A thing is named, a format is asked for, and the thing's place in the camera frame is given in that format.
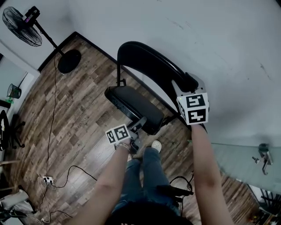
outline trash can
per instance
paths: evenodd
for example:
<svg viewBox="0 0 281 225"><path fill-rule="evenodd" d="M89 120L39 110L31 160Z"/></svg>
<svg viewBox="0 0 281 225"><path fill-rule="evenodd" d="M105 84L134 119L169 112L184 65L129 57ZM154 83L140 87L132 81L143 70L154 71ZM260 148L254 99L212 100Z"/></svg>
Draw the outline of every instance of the trash can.
<svg viewBox="0 0 281 225"><path fill-rule="evenodd" d="M22 90L11 83L8 89L7 97L20 98L21 94Z"/></svg>

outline jeans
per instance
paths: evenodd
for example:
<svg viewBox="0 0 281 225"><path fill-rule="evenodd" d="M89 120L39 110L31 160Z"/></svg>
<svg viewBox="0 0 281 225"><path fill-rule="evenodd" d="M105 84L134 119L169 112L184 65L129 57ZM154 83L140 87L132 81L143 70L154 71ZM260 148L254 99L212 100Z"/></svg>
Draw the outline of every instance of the jeans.
<svg viewBox="0 0 281 225"><path fill-rule="evenodd" d="M143 156L144 186L140 182L141 162L132 159L127 163L122 194L113 212L126 206L129 202L154 202L166 205L177 215L180 215L178 207L173 205L172 198L159 193L158 185L170 185L165 176L159 152L154 148L146 148Z"/></svg>

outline fan stand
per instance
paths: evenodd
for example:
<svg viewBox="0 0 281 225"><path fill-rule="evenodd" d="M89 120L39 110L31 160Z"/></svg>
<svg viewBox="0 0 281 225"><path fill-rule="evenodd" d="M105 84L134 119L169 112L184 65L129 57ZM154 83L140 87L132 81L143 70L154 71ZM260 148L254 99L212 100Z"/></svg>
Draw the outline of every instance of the fan stand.
<svg viewBox="0 0 281 225"><path fill-rule="evenodd" d="M81 60L81 53L78 50L72 49L66 53L63 53L61 49L55 44L55 42L51 39L51 37L44 31L44 29L40 26L38 21L34 22L34 25L39 29L39 31L50 41L50 43L57 49L57 51L61 54L61 58L58 62L58 70L62 74L69 73L73 71L79 64Z"/></svg>

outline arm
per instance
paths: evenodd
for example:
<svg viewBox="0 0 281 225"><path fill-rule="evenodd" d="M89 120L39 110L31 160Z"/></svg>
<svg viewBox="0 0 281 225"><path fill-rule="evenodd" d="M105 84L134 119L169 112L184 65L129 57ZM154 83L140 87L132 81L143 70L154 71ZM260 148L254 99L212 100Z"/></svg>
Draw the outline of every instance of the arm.
<svg viewBox="0 0 281 225"><path fill-rule="evenodd" d="M67 225L102 225L106 222L120 199L128 155L123 146L116 149L98 178L92 197Z"/></svg>
<svg viewBox="0 0 281 225"><path fill-rule="evenodd" d="M192 125L195 194L203 225L233 225L221 187L220 170L206 131Z"/></svg>

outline fan base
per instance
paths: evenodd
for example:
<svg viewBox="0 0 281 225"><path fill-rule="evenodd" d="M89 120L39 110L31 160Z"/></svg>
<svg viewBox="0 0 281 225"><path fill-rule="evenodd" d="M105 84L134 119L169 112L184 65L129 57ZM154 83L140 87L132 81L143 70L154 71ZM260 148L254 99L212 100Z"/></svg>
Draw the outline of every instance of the fan base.
<svg viewBox="0 0 281 225"><path fill-rule="evenodd" d="M74 70L81 60L81 53L72 49L65 53L58 62L58 70L62 74L66 74Z"/></svg>

